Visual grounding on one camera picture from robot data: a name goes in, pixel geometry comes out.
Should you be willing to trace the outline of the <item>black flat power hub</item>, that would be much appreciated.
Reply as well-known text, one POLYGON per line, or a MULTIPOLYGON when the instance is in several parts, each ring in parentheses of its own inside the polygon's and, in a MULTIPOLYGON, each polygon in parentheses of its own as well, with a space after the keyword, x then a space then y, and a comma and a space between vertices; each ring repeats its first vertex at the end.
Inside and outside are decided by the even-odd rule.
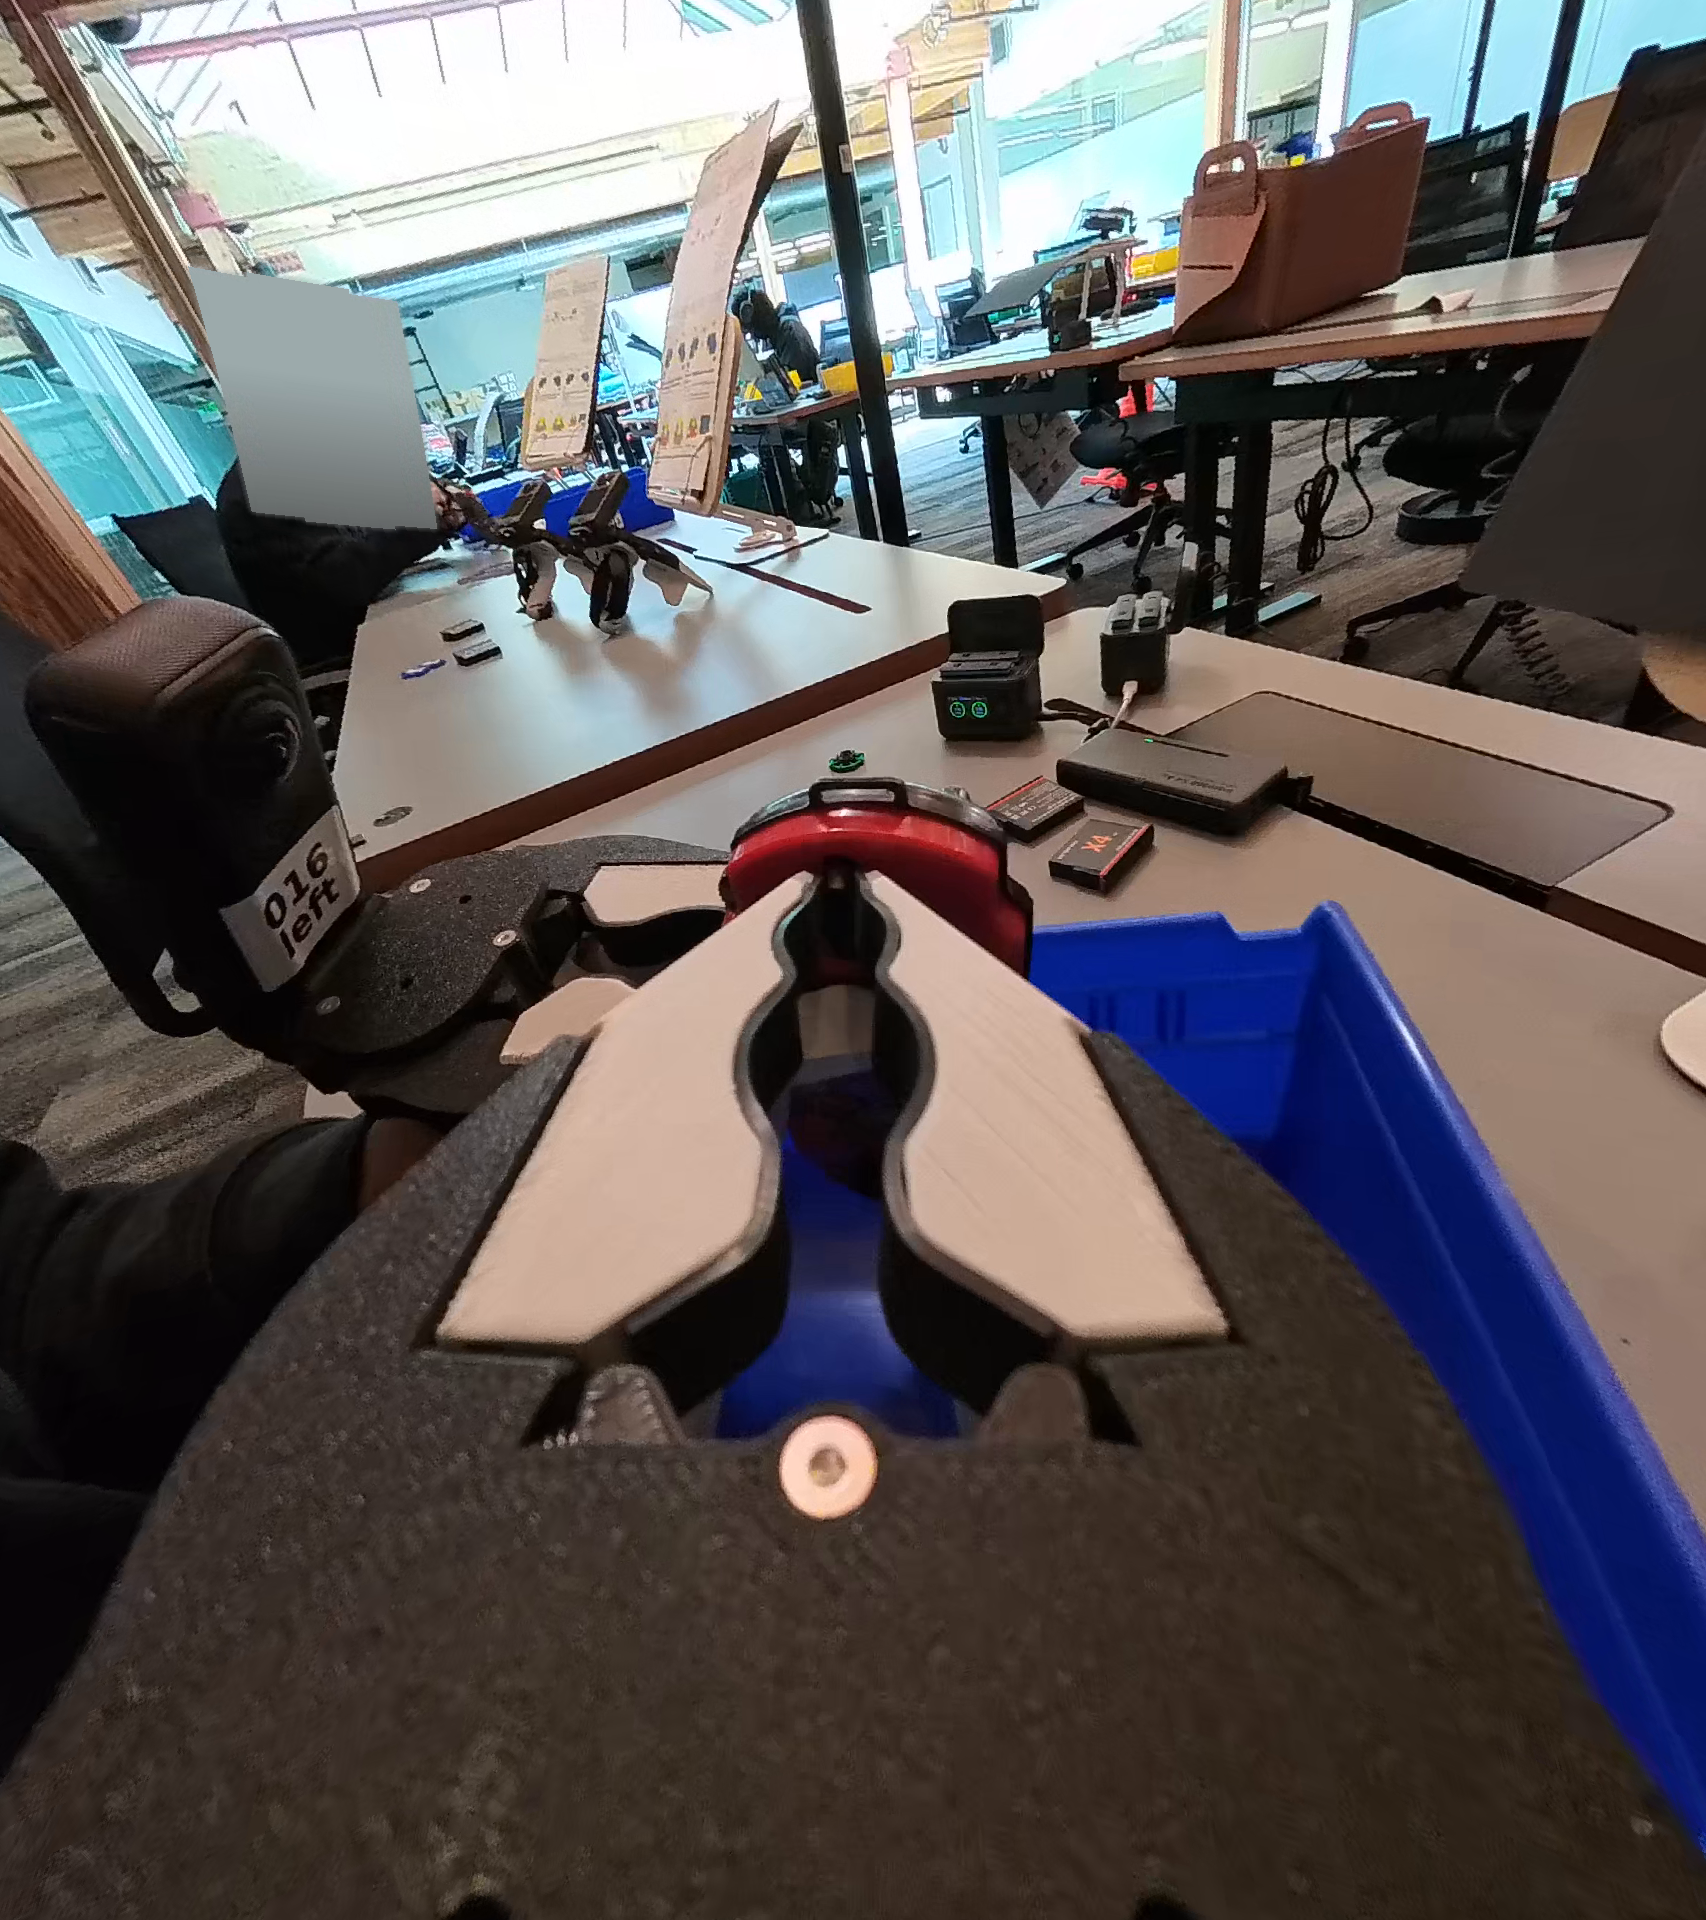
POLYGON ((1284 760, 1132 728, 1091 732, 1058 759, 1053 780, 1086 802, 1220 840, 1314 799, 1314 780, 1284 760))

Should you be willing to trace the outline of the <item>cardboard instruction board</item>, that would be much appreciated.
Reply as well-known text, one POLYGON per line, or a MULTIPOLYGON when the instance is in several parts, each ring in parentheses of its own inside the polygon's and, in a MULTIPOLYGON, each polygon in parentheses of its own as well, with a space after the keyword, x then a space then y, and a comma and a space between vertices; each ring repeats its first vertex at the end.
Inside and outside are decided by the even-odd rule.
POLYGON ((673 515, 708 517, 722 503, 741 361, 729 311, 736 267, 800 128, 770 105, 708 155, 696 181, 670 283, 647 462, 647 496, 673 515))
POLYGON ((589 461, 609 261, 581 255, 546 274, 531 372, 522 394, 520 469, 552 472, 589 461))

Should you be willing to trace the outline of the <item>dark desk flap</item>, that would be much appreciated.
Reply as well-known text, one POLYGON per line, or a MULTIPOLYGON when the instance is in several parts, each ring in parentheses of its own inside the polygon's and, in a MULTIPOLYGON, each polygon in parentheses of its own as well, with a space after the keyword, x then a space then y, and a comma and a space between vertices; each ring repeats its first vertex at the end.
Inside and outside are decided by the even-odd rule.
POLYGON ((1172 739, 1280 762, 1309 785, 1304 811, 1320 823, 1519 892, 1559 891, 1674 815, 1655 799, 1271 691, 1172 739))

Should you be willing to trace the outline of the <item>printed cardboard sheet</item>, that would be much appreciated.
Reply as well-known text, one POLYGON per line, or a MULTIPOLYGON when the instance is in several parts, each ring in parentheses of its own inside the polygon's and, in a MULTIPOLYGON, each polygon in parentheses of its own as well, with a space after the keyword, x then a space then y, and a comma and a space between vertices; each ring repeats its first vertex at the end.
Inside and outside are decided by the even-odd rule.
POLYGON ((1045 510, 1081 470, 1073 412, 1009 414, 1003 420, 1007 470, 1035 510, 1045 510))

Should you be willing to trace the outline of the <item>brown cardboard box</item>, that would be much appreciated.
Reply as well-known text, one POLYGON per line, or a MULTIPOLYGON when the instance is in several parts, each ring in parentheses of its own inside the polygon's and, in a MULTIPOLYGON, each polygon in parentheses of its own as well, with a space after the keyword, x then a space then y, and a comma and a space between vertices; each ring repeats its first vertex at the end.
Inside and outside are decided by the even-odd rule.
POLYGON ((1262 165, 1207 151, 1180 211, 1175 348, 1282 333, 1388 289, 1404 271, 1427 121, 1363 108, 1326 157, 1262 165))

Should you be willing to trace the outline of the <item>red handheld game toy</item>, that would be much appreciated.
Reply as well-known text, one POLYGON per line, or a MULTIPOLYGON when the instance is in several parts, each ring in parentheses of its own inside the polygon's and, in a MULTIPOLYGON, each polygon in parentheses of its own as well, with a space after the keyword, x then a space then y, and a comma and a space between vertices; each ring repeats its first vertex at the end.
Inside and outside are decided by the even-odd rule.
MULTIPOLYGON (((1009 873, 1005 830, 963 790, 833 773, 734 832, 717 894, 736 918, 777 883, 835 867, 895 883, 1005 968, 1030 975, 1031 897, 1009 873)), ((790 1093, 785 1132, 822 1176, 875 1201, 891 1116, 875 1068, 827 1068, 790 1093)))

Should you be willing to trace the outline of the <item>large black board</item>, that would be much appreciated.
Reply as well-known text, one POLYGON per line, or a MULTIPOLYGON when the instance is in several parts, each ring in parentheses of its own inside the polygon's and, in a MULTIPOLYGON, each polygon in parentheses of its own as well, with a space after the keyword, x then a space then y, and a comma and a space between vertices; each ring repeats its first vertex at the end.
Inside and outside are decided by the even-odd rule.
POLYGON ((1706 645, 1706 128, 1462 586, 1706 645))

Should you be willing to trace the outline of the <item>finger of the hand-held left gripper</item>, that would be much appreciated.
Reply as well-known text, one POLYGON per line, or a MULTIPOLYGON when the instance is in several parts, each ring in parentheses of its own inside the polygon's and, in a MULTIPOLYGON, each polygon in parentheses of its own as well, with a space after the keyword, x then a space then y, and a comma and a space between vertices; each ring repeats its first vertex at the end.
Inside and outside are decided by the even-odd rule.
POLYGON ((636 930, 685 916, 723 920, 722 863, 601 865, 579 892, 579 913, 596 930, 636 930))
POLYGON ((574 977, 514 1019, 500 1048, 504 1068, 527 1066, 555 1043, 589 1040, 636 987, 619 977, 574 977))

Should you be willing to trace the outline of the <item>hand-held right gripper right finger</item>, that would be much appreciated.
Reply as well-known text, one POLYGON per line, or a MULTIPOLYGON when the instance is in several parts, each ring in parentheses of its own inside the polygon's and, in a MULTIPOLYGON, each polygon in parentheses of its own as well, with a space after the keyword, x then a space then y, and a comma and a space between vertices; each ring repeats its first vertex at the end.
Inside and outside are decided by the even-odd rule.
POLYGON ((881 1303, 943 1388, 1040 1362, 1223 1343, 1229 1323, 1114 1103, 1091 1032, 888 876, 875 1057, 904 1079, 884 1151, 881 1303))

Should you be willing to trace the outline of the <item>black metal pole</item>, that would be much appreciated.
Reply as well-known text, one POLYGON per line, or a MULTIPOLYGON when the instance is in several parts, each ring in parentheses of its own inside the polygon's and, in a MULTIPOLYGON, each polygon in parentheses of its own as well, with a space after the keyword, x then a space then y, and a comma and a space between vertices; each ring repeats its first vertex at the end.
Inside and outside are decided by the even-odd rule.
POLYGON ((816 149, 840 276, 841 311, 857 396, 870 518, 875 538, 893 548, 912 542, 898 469, 884 352, 874 312, 856 145, 840 75, 835 28, 827 2, 792 6, 805 68, 816 149))

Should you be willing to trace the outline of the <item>idle hand-held gripper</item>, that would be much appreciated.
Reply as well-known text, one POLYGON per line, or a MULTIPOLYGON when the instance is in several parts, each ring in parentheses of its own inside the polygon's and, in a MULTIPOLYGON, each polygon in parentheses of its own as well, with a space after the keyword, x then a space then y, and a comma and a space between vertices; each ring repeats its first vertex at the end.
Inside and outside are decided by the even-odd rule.
POLYGON ((626 628, 636 580, 647 583, 673 610, 688 592, 711 595, 711 584, 675 550, 626 526, 626 494, 626 469, 599 475, 574 506, 561 542, 564 568, 583 584, 588 619, 599 637, 626 628))
POLYGON ((561 557, 546 529, 552 492, 548 481, 536 479, 520 486, 500 512, 494 512, 475 491, 459 496, 463 533, 492 557, 509 562, 518 610, 531 622, 554 614, 561 557))

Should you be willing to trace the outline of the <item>blue plastic bin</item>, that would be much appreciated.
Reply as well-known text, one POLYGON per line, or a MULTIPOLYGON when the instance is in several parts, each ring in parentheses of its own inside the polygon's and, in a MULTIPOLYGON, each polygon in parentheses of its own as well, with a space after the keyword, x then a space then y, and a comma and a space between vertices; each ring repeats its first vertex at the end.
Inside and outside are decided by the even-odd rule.
POLYGON ((1031 982, 1233 1333, 755 1526, 726 1912, 1706 1916, 1706 1538, 1353 928, 1059 925, 1031 982))
MULTIPOLYGON (((631 533, 650 535, 656 529, 672 523, 673 510, 654 501, 647 492, 650 469, 646 465, 631 465, 623 472, 626 492, 619 503, 619 524, 631 533)), ((612 479, 609 469, 593 475, 554 481, 514 470, 489 482, 475 484, 474 496, 487 517, 502 521, 507 517, 522 492, 546 484, 550 496, 540 524, 555 537, 565 537, 572 533, 572 523, 577 515, 579 503, 588 496, 593 484, 605 479, 612 479)))

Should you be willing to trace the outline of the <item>small black charger dock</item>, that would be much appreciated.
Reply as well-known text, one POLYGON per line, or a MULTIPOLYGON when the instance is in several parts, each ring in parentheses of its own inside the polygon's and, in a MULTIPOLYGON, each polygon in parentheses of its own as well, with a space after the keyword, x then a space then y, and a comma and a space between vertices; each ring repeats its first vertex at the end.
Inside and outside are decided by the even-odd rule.
POLYGON ((1105 698, 1153 698, 1166 688, 1172 602, 1157 588, 1126 592, 1103 614, 1098 637, 1098 673, 1105 698))

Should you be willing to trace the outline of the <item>black red battery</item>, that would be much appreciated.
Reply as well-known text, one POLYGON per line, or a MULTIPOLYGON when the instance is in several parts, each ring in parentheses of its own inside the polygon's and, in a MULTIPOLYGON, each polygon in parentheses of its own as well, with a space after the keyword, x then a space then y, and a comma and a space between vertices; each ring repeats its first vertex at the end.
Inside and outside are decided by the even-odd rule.
POLYGON ((1045 875, 1059 886, 1105 899, 1151 851, 1151 823, 1084 819, 1047 852, 1045 875))
POLYGON ((1084 799, 1058 780, 1031 779, 989 802, 983 812, 1009 843, 1031 846, 1077 819, 1084 799))

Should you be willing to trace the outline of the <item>black charging case green lights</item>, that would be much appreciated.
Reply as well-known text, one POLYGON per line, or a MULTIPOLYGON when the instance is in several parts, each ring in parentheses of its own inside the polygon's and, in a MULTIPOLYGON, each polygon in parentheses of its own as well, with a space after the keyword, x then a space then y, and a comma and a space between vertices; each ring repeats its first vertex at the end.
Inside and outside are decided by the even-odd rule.
POLYGON ((1041 728, 1047 617, 1034 595, 974 596, 946 613, 946 660, 931 682, 943 743, 1023 743, 1041 728))

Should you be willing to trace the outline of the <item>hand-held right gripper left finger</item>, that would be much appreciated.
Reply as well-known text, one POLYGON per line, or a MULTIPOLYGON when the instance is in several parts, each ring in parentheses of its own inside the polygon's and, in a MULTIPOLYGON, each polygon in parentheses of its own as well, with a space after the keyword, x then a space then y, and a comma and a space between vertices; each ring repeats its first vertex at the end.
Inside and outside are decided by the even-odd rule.
POLYGON ((752 1039, 797 982, 785 930, 809 876, 599 1019, 436 1324, 451 1353, 597 1367, 736 1279, 777 1214, 752 1039))

